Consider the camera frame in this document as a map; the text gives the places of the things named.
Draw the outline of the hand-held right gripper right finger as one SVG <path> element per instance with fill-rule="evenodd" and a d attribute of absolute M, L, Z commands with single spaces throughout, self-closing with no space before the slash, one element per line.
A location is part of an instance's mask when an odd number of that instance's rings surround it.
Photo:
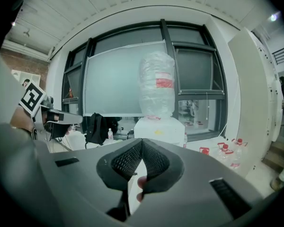
<path fill-rule="evenodd" d="M 262 202 L 244 178 L 211 156 L 143 139 L 147 168 L 134 227 L 244 227 Z"/>

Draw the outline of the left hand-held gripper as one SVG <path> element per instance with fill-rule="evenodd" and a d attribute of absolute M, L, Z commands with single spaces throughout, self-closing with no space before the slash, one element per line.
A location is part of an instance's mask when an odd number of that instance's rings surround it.
<path fill-rule="evenodd" d="M 34 81 L 23 83 L 25 94 L 19 105 L 24 109 L 33 122 L 32 139 L 38 136 L 45 136 L 44 140 L 49 141 L 46 136 L 45 124 L 52 122 L 56 124 L 80 124 L 83 117 L 53 109 L 53 98 L 48 96 Z"/>

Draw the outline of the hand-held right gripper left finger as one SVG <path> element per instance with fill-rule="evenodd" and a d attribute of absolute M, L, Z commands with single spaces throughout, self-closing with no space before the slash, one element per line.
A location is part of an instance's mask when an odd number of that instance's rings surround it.
<path fill-rule="evenodd" d="M 141 227 L 143 212 L 130 214 L 124 172 L 140 162 L 142 141 L 50 153 L 35 142 L 41 180 L 37 217 L 51 227 Z"/>

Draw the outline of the person's right hand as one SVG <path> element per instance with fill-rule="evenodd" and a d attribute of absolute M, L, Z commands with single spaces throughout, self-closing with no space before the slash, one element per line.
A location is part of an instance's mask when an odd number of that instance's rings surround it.
<path fill-rule="evenodd" d="M 144 186 L 146 185 L 147 183 L 147 176 L 142 176 L 142 177 L 139 177 L 139 179 L 137 180 L 137 184 L 138 184 L 138 187 L 140 188 L 141 192 L 137 194 L 136 196 L 136 199 L 138 202 L 141 202 L 143 200 L 143 196 L 144 196 Z"/>

